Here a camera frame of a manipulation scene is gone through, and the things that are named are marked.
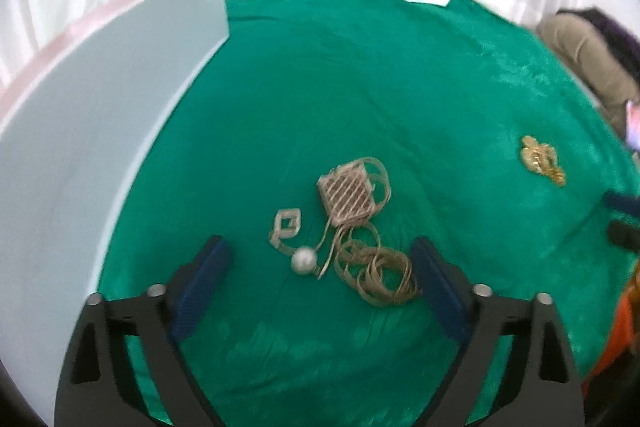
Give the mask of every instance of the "gold brooch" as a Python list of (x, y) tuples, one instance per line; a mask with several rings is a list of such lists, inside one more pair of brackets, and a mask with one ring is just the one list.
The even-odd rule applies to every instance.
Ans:
[(531, 172), (542, 174), (551, 179), (558, 187), (564, 187), (566, 178), (564, 171), (558, 166), (556, 150), (546, 143), (538, 143), (531, 136), (522, 139), (524, 147), (520, 151), (520, 159)]

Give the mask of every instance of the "metal screw head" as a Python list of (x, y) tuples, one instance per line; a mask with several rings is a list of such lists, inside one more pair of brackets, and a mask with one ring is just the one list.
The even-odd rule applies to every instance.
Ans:
[(474, 293), (479, 297), (491, 297), (494, 291), (491, 289), (491, 286), (487, 286), (486, 284), (476, 284), (474, 286)]
[(546, 304), (547, 306), (554, 303), (553, 297), (548, 293), (539, 293), (536, 295), (536, 299), (540, 304)]
[(149, 297), (159, 297), (166, 292), (166, 286), (164, 284), (152, 284), (146, 289), (146, 294)]
[(95, 306), (96, 304), (100, 304), (103, 300), (101, 293), (92, 293), (86, 298), (87, 306)]

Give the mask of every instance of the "white panel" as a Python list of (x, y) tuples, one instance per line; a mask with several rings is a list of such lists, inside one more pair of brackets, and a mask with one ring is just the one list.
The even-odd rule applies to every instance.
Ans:
[(66, 344), (130, 184), (227, 36), (224, 0), (146, 0), (0, 115), (0, 358), (50, 425)]

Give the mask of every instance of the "black object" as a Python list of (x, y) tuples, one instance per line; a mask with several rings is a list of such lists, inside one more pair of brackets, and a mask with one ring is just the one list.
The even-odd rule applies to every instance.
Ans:
[(607, 227), (607, 238), (612, 245), (633, 253), (640, 252), (640, 229), (615, 219)]
[[(220, 257), (220, 245), (226, 245), (222, 238), (213, 237), (193, 263), (176, 272), (166, 291), (164, 286), (154, 285), (139, 297), (104, 301), (94, 294), (87, 299), (60, 377), (56, 427), (164, 425), (148, 416), (124, 347), (124, 335), (140, 337), (151, 377), (174, 425), (223, 427), (170, 335), (176, 320), (183, 320), (174, 314), (180, 314), (180, 306), (175, 303), (184, 297), (185, 289), (191, 287), (193, 292), (194, 285), (211, 280), (211, 271), (223, 270), (228, 264), (207, 262), (207, 257), (225, 257)], [(491, 295), (486, 286), (479, 292), (426, 238), (414, 242), (411, 258), (421, 267), (421, 279), (438, 287), (426, 295), (440, 323), (454, 335), (465, 331), (465, 325), (470, 328), (456, 360), (415, 427), (466, 425), (501, 335), (514, 335), (504, 378), (491, 412), (473, 425), (584, 426), (580, 380), (549, 296), (539, 294), (532, 301), (522, 301)], [(202, 271), (207, 266), (210, 271), (204, 277)], [(221, 277), (218, 273), (213, 279)], [(206, 306), (203, 293), (195, 291), (191, 295), (197, 297), (190, 298), (188, 313), (199, 316), (201, 307)]]
[(625, 196), (613, 190), (607, 190), (602, 197), (602, 202), (613, 210), (640, 219), (640, 200), (635, 196)]
[[(591, 406), (590, 396), (597, 395), (598, 390), (591, 386), (610, 385), (610, 393), (600, 407)], [(610, 373), (604, 373), (591, 383), (586, 400), (586, 412), (590, 419), (588, 427), (635, 427), (640, 425), (640, 360), (638, 356), (631, 357), (629, 353), (622, 355), (610, 368)]]
[(46, 427), (0, 363), (0, 426)]

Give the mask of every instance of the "blue gripper pad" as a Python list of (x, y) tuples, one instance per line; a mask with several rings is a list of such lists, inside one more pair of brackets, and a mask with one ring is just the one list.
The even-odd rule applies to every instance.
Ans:
[(444, 261), (426, 237), (415, 239), (409, 258), (422, 296), (442, 331), (457, 343), (466, 343), (471, 336), (471, 283), (460, 268)]
[(602, 201), (609, 208), (624, 212), (628, 216), (640, 218), (640, 200), (635, 196), (623, 196), (608, 190), (604, 193)]
[(175, 342), (193, 334), (232, 259), (228, 242), (213, 235), (193, 261), (178, 268), (167, 283), (166, 302), (172, 314), (169, 336)]

